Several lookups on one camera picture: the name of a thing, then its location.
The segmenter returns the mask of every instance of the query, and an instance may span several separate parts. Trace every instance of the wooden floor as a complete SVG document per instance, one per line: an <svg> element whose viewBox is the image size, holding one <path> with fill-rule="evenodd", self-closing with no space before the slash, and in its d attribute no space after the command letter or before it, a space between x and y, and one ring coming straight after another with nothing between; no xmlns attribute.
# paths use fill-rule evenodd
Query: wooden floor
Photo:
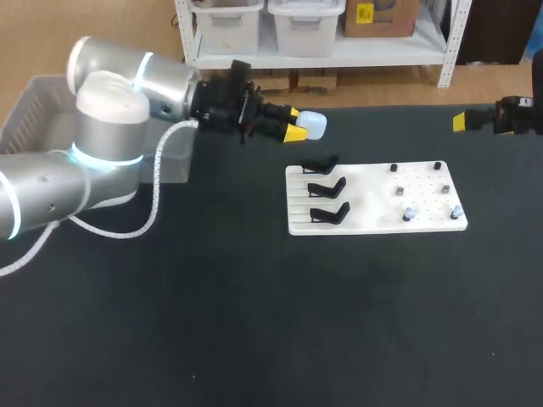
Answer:
<svg viewBox="0 0 543 407"><path fill-rule="evenodd" d="M19 0L0 2L0 122L34 75L59 74L81 36L108 38L181 59L173 0ZM291 93L269 98L299 107L492 103L531 95L530 65L458 67L449 89L438 67L341 70L331 96Z"/></svg>

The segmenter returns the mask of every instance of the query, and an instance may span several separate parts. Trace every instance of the cardboard box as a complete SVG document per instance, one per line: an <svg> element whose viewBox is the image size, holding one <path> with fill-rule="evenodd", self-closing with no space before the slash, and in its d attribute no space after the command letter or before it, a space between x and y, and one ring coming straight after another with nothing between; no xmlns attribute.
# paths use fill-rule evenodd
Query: cardboard box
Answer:
<svg viewBox="0 0 543 407"><path fill-rule="evenodd" d="M345 36L412 36L420 0L347 0Z"/></svg>
<svg viewBox="0 0 543 407"><path fill-rule="evenodd" d="M328 95L338 84L338 71L329 68L298 71L296 90Z"/></svg>
<svg viewBox="0 0 543 407"><path fill-rule="evenodd" d="M251 80L264 93L280 93L290 90L289 70L251 70Z"/></svg>

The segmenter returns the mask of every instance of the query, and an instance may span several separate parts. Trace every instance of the white storage bin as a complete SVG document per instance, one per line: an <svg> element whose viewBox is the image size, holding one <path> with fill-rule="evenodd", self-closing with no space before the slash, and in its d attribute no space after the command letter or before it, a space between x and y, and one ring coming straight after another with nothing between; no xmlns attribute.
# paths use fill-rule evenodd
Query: white storage bin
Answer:
<svg viewBox="0 0 543 407"><path fill-rule="evenodd" d="M327 57L333 52L338 17L346 0L269 0L279 52L289 57Z"/></svg>
<svg viewBox="0 0 543 407"><path fill-rule="evenodd" d="M196 14L202 42L208 53L256 53L259 40L259 12L264 0L247 0L243 7L198 7Z"/></svg>

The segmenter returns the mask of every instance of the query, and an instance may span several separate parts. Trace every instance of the black clip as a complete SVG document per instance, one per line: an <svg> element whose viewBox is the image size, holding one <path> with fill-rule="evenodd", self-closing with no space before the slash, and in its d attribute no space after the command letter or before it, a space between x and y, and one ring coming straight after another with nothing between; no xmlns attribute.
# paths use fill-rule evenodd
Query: black clip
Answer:
<svg viewBox="0 0 543 407"><path fill-rule="evenodd" d="M339 196L341 191L343 191L343 188L345 188L345 185L347 185L347 180L344 176L338 179L338 182L336 182L336 186L334 188L328 188L324 187L320 184L307 184L307 191L309 191L309 196L317 196L317 197L324 197L324 198L330 198L335 199Z"/></svg>
<svg viewBox="0 0 543 407"><path fill-rule="evenodd" d="M312 173L316 174L322 174L324 176L327 176L332 172L332 170L335 168L336 164L339 162L339 157L337 155L333 155L329 159L327 159L326 163L317 163L316 161L307 161L305 163L302 163L302 168L304 169L304 173L306 171L310 171Z"/></svg>
<svg viewBox="0 0 543 407"><path fill-rule="evenodd" d="M309 209L309 215L311 217L311 222L339 225L341 222L343 222L343 219L345 219L345 216L347 216L349 211L350 204L348 202L345 202L343 205L341 205L341 208L339 208L339 211L335 214L333 214L332 212L328 212L327 210L311 208Z"/></svg>

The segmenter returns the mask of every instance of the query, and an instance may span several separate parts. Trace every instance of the white cable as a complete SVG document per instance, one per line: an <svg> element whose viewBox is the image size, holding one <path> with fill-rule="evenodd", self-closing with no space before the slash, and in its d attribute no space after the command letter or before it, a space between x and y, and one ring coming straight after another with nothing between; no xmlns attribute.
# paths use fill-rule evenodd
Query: white cable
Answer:
<svg viewBox="0 0 543 407"><path fill-rule="evenodd" d="M160 200L160 164L162 162L162 151L164 150L164 146L166 142L168 141L168 138L178 131L179 129L182 129L183 127L192 127L197 128L198 127L198 121L196 120L185 120L180 121L179 123L175 123L175 125L172 125L164 135L159 140L159 145L156 148L156 153L154 154L154 166L153 166L153 202L151 204L151 213L149 214L149 218L147 219L147 222L145 222L145 225L143 225L140 229L137 231L132 231L129 233L115 233L112 231L104 231L102 229L98 229L95 226L89 225L88 223L82 221L79 218L76 218L75 216L71 216L69 219L72 220L76 225L81 226L83 229L90 231L92 233L95 233L99 236L103 237L109 237L112 239L133 239L134 237L139 237L143 233L145 233L151 225L153 225L154 220L156 219L156 215L159 211L159 200Z"/></svg>
<svg viewBox="0 0 543 407"><path fill-rule="evenodd" d="M2 269L0 269L0 277L4 277L4 276L7 276L8 274L16 272L18 269L20 269L21 267L24 267L25 265L28 264L28 262L34 259L34 257L36 256L36 254L38 254L38 252L40 251L42 246L45 244L49 236L51 236L51 232L53 232L53 230L58 225L60 225L60 222L58 222L57 220L49 223L46 226L45 230L43 231L42 235L36 240L36 242L31 247L31 249L28 252L26 252L26 254L23 257L21 257L20 259L18 259L11 265L7 265L3 267Z"/></svg>

